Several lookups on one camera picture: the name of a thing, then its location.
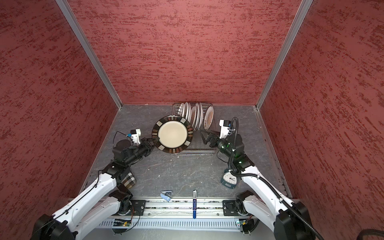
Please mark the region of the blue white striped plate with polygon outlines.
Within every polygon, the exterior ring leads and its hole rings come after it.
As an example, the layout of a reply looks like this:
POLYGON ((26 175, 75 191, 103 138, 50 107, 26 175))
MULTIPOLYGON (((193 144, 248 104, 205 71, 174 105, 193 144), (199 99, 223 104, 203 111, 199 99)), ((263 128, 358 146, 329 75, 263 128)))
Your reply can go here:
POLYGON ((182 118, 185 116, 185 104, 184 103, 180 104, 179 109, 177 111, 177 115, 182 117, 182 118))

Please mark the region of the white watermelon pattern plate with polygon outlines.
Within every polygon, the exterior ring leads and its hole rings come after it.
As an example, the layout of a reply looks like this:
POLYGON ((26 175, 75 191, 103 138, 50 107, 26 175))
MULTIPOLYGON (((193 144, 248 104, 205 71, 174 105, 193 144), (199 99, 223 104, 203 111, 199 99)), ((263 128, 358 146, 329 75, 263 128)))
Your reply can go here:
POLYGON ((190 122, 191 121, 191 105, 189 102, 184 103, 184 113, 183 117, 190 122))

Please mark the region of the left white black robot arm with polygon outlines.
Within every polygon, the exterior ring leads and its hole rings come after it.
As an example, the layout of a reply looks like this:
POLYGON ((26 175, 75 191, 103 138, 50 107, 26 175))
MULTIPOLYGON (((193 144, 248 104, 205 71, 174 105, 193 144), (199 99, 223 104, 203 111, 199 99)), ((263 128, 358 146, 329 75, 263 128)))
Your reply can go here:
POLYGON ((31 238, 82 240, 106 218, 131 212, 130 167, 149 156, 158 141, 157 137, 143 138, 138 146, 128 139, 119 141, 113 147, 113 160, 97 179, 51 216, 42 215, 34 224, 31 238))

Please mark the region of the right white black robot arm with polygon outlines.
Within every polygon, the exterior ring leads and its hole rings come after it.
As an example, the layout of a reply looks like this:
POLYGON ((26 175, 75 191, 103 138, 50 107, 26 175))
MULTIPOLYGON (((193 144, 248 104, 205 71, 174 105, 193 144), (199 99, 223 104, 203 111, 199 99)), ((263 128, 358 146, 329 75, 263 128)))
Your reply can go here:
POLYGON ((307 207, 294 202, 275 188, 245 154, 240 135, 232 134, 225 139, 215 131, 202 130, 204 144, 229 158, 228 174, 241 179, 252 188, 252 194, 238 196, 240 210, 255 216, 266 225, 277 240, 321 240, 313 227, 307 207))

